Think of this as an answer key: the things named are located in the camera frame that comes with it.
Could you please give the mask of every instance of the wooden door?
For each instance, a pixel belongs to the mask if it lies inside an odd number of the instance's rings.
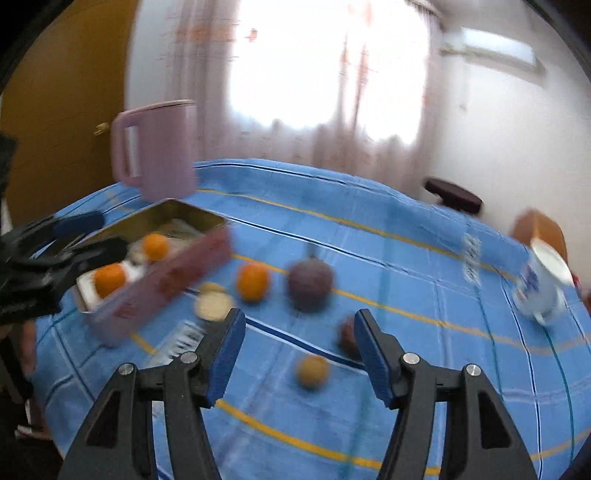
[[[110,134],[124,109],[128,38],[138,0],[75,0],[37,38],[2,97],[0,125],[17,138],[6,193],[14,225],[111,183]]]

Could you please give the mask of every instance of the dark red stool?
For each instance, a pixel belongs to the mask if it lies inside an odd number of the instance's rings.
[[[472,192],[462,187],[445,181],[428,177],[424,184],[425,190],[441,197],[441,204],[458,212],[478,215],[482,208],[482,200]]]

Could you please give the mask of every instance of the blue tablecloth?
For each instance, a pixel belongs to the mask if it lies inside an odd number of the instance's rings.
[[[340,322],[369,308],[406,351],[434,365],[476,363],[501,394],[540,478],[556,479],[591,431],[589,315],[574,290],[568,309],[544,329],[511,303],[514,277],[527,250],[473,218],[416,202],[379,183],[267,160],[196,164],[199,189],[188,202],[230,220],[235,255],[214,272],[235,295],[241,262],[272,267],[272,293],[248,315],[242,350],[223,401],[204,412],[223,478],[373,479],[396,418],[373,396],[367,374],[340,356]],[[147,204],[139,192],[113,185],[59,215],[102,210],[114,222]],[[459,258],[465,235],[481,243],[479,285]],[[292,311],[285,271],[306,243],[336,273],[330,307]],[[145,365],[182,321],[197,321],[186,293],[119,348],[101,345],[72,297],[59,315],[40,318],[36,395],[57,446],[66,452],[105,382],[123,362]],[[307,353],[327,356],[326,388],[298,388],[294,368]],[[445,408],[438,406],[426,477],[441,465]],[[171,478],[162,418],[155,421],[159,473]]]

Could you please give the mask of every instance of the white cup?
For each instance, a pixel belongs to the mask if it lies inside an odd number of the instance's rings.
[[[523,315],[544,325],[563,307],[562,288],[573,286],[573,276],[564,259],[546,242],[534,238],[530,246],[530,259],[521,269],[513,300]]]

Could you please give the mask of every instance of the small round fruit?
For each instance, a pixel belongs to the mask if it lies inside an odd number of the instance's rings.
[[[241,265],[236,277],[236,289],[243,301],[257,303],[261,301],[271,283],[268,269],[258,262]]]
[[[127,283],[125,270],[118,263],[98,268],[93,274],[97,295],[104,299]]]
[[[168,238],[161,233],[151,233],[144,237],[142,247],[148,260],[151,262],[157,262],[168,255],[170,243]]]
[[[361,354],[357,348],[357,341],[355,341],[355,334],[353,327],[355,325],[355,317],[353,315],[347,317],[340,326],[339,348],[353,360],[361,360]]]
[[[297,381],[306,390],[316,390],[328,380],[329,367],[323,356],[308,355],[298,366]]]

